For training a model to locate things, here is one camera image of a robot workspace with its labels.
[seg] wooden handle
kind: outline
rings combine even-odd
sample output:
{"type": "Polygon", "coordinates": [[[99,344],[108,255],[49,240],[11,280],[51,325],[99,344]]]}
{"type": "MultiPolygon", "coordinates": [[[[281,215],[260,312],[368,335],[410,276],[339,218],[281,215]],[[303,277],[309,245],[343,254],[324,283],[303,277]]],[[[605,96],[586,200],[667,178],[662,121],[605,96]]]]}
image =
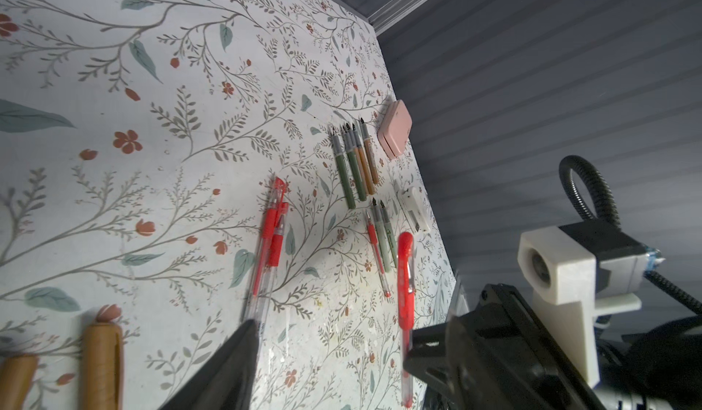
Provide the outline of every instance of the wooden handle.
{"type": "Polygon", "coordinates": [[[0,370],[0,410],[21,410],[39,365],[36,355],[18,355],[5,360],[0,370]]]}
{"type": "Polygon", "coordinates": [[[83,410],[120,410],[123,360],[118,325],[93,323],[86,328],[81,369],[83,410]]]}

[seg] brush pen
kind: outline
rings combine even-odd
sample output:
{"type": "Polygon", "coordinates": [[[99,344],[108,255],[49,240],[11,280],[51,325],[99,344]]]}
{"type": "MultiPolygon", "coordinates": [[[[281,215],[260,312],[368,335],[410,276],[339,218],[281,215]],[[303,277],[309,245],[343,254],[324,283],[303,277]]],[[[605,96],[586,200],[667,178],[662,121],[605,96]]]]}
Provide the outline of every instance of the brush pen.
{"type": "Polygon", "coordinates": [[[380,184],[381,178],[378,177],[378,168],[375,166],[375,155],[373,154],[373,145],[371,144],[371,135],[368,134],[368,125],[361,118],[361,135],[363,136],[363,145],[366,147],[366,158],[368,159],[368,166],[371,169],[371,177],[373,178],[373,183],[376,185],[380,184]]]}
{"type": "MultiPolygon", "coordinates": [[[[373,221],[375,222],[375,229],[377,231],[385,231],[385,224],[382,222],[381,208],[375,203],[375,199],[373,199],[373,221]]],[[[385,267],[385,271],[389,272],[391,267],[390,257],[388,256],[388,236],[380,234],[378,236],[378,243],[381,246],[382,264],[385,267]]]]}
{"type": "Polygon", "coordinates": [[[397,242],[395,241],[395,236],[392,234],[392,224],[390,224],[390,216],[388,215],[388,210],[385,208],[385,205],[382,204],[382,200],[381,214],[382,224],[385,226],[385,234],[388,236],[388,246],[390,247],[392,261],[395,263],[395,268],[397,268],[397,242]]]}
{"type": "Polygon", "coordinates": [[[385,297],[391,297],[392,294],[390,292],[390,286],[388,285],[388,278],[385,276],[385,270],[382,268],[381,252],[378,250],[378,235],[367,210],[366,227],[368,228],[368,238],[371,240],[371,247],[373,248],[373,255],[375,256],[375,264],[378,266],[378,275],[381,277],[382,292],[385,294],[385,297]]]}
{"type": "Polygon", "coordinates": [[[339,139],[339,135],[336,133],[334,127],[331,127],[331,148],[334,151],[334,159],[336,159],[336,168],[339,170],[339,180],[341,181],[341,187],[344,189],[344,197],[346,197],[346,206],[349,209],[355,209],[356,202],[353,198],[353,191],[351,190],[349,174],[346,171],[346,163],[344,162],[344,150],[343,148],[341,148],[341,140],[339,139]]]}
{"type": "Polygon", "coordinates": [[[375,194],[375,186],[373,186],[373,177],[371,176],[371,169],[368,168],[368,160],[366,159],[366,151],[363,148],[363,142],[361,142],[361,135],[359,135],[356,129],[356,124],[353,125],[351,133],[353,134],[353,140],[356,142],[356,148],[358,148],[358,158],[361,161],[361,168],[363,171],[363,179],[366,182],[366,189],[369,195],[375,194]]]}
{"type": "Polygon", "coordinates": [[[270,246],[273,240],[273,233],[275,231],[276,222],[278,221],[278,212],[280,206],[283,203],[283,196],[285,195],[286,189],[285,182],[280,178],[276,177],[273,187],[271,189],[270,197],[268,199],[268,206],[265,211],[265,221],[263,222],[263,230],[261,230],[261,237],[258,245],[258,264],[256,265],[256,270],[253,272],[253,281],[251,281],[251,292],[249,294],[249,299],[246,303],[246,311],[244,313],[244,320],[254,319],[257,325],[260,326],[261,317],[258,315],[260,308],[259,303],[259,293],[261,285],[261,277],[263,276],[263,271],[268,265],[268,257],[270,255],[270,246]]]}
{"type": "Polygon", "coordinates": [[[397,322],[402,330],[402,372],[400,390],[402,405],[410,409],[412,398],[412,375],[404,370],[404,361],[412,348],[412,328],[414,327],[414,253],[412,247],[414,238],[410,232],[399,236],[397,251],[399,265],[397,266],[397,322]]]}
{"type": "Polygon", "coordinates": [[[366,201],[366,185],[363,183],[363,177],[361,177],[361,170],[359,169],[358,160],[356,156],[356,144],[353,142],[353,136],[347,131],[344,131],[344,143],[346,144],[346,157],[349,160],[349,166],[351,167],[351,174],[353,174],[353,179],[356,182],[356,192],[358,193],[358,200],[362,202],[366,201]]]}

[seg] green marker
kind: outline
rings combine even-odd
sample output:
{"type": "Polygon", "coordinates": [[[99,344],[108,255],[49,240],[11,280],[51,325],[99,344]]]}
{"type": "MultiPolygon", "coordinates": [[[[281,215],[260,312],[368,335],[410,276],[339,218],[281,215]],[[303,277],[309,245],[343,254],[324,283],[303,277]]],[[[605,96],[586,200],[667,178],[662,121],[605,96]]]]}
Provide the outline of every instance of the green marker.
{"type": "Polygon", "coordinates": [[[349,132],[344,133],[344,143],[346,144],[346,157],[349,159],[349,166],[351,166],[351,174],[353,174],[353,179],[356,182],[356,192],[358,192],[358,200],[362,202],[366,201],[366,184],[363,183],[363,178],[361,177],[361,170],[359,169],[358,160],[356,160],[356,143],[351,139],[351,134],[349,132]]]}
{"type": "Polygon", "coordinates": [[[353,191],[351,190],[351,182],[349,181],[349,174],[346,172],[346,163],[344,163],[344,150],[341,148],[341,141],[339,140],[339,135],[336,133],[334,127],[331,127],[331,147],[334,151],[334,159],[336,159],[336,167],[339,170],[339,179],[341,180],[341,187],[344,189],[344,197],[346,197],[346,206],[349,209],[356,208],[356,202],[353,199],[353,191]]]}
{"type": "Polygon", "coordinates": [[[385,234],[388,236],[388,244],[390,245],[390,252],[392,254],[392,260],[395,262],[395,268],[397,268],[397,241],[395,241],[395,236],[392,234],[392,224],[390,224],[390,216],[388,216],[388,210],[381,201],[381,213],[382,213],[382,223],[385,225],[385,234]]]}
{"type": "MultiPolygon", "coordinates": [[[[376,232],[383,232],[385,230],[385,226],[382,222],[381,208],[377,203],[375,203],[375,199],[373,199],[373,221],[375,222],[376,232]]],[[[385,268],[385,272],[387,273],[391,270],[390,257],[388,256],[389,251],[387,235],[383,235],[382,233],[378,234],[378,245],[381,247],[382,266],[385,268]]]]}

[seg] red pen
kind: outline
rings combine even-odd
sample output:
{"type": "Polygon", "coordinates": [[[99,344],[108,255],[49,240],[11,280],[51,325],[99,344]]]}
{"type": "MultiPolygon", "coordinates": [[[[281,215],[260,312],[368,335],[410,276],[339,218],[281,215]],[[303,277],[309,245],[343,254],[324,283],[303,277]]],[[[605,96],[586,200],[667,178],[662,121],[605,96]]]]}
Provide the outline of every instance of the red pen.
{"type": "Polygon", "coordinates": [[[283,203],[285,189],[285,182],[280,177],[276,177],[275,182],[273,183],[273,188],[271,189],[270,198],[268,199],[268,207],[265,211],[265,221],[263,223],[263,230],[261,231],[261,238],[258,244],[258,254],[256,255],[258,257],[258,264],[256,265],[256,271],[253,275],[251,292],[249,294],[249,300],[246,304],[246,311],[244,313],[245,320],[255,319],[259,324],[260,317],[258,317],[257,312],[260,310],[258,306],[258,298],[261,277],[266,265],[268,265],[270,246],[273,240],[273,232],[275,230],[278,218],[277,214],[283,203]]]}
{"type": "MultiPolygon", "coordinates": [[[[414,238],[410,232],[403,232],[397,240],[397,315],[402,330],[402,362],[412,348],[412,328],[414,327],[414,238]]],[[[412,407],[412,376],[402,370],[402,405],[412,407]]]]}
{"type": "Polygon", "coordinates": [[[381,277],[382,292],[385,294],[385,297],[391,297],[388,278],[385,276],[385,269],[382,267],[381,251],[378,248],[378,235],[375,233],[375,226],[368,211],[366,211],[366,226],[368,227],[368,238],[371,240],[373,254],[375,255],[375,264],[378,266],[378,275],[381,277]]]}

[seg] pink eraser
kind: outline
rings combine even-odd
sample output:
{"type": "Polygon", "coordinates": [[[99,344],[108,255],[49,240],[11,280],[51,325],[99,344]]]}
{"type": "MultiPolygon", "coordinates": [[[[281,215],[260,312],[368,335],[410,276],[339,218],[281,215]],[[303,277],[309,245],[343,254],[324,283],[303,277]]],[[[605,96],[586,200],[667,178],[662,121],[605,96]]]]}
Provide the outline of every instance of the pink eraser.
{"type": "Polygon", "coordinates": [[[381,128],[378,130],[378,142],[385,150],[390,160],[399,157],[409,140],[409,130],[412,128],[412,117],[404,105],[404,101],[396,100],[388,107],[381,128]]]}

